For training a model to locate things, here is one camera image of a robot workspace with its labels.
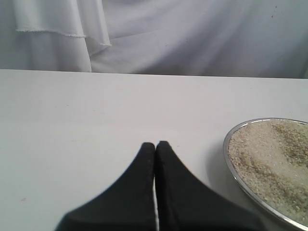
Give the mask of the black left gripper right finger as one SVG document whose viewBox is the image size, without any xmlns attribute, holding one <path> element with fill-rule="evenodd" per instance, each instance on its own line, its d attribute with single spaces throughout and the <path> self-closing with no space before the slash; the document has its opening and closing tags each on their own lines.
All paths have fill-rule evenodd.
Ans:
<svg viewBox="0 0 308 231">
<path fill-rule="evenodd" d="M 155 190 L 161 231 L 264 231 L 261 219 L 205 186 L 167 141 L 155 151 Z"/>
</svg>

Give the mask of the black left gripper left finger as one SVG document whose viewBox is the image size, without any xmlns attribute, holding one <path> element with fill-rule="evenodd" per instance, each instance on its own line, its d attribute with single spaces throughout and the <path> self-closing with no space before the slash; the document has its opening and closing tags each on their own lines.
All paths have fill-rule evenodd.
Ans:
<svg viewBox="0 0 308 231">
<path fill-rule="evenodd" d="M 58 231 L 155 231 L 155 146 L 145 142 L 126 171 L 103 193 L 68 212 Z"/>
</svg>

